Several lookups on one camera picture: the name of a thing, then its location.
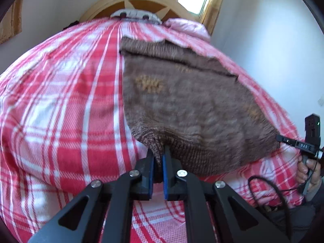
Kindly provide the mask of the person right hand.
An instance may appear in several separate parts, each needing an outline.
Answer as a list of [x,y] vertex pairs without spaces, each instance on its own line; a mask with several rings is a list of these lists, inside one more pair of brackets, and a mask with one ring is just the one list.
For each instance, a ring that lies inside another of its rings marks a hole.
[[307,159],[306,162],[303,162],[303,157],[299,156],[297,172],[296,172],[296,181],[298,184],[303,184],[308,179],[308,171],[313,170],[311,179],[309,180],[308,192],[313,191],[315,188],[318,188],[321,184],[321,165],[312,159]]

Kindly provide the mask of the dark sleeve right forearm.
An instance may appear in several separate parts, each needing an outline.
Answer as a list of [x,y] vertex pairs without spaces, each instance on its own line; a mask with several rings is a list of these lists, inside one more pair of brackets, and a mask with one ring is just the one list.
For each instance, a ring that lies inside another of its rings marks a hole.
[[323,242],[323,179],[307,192],[305,202],[289,210],[291,242]]

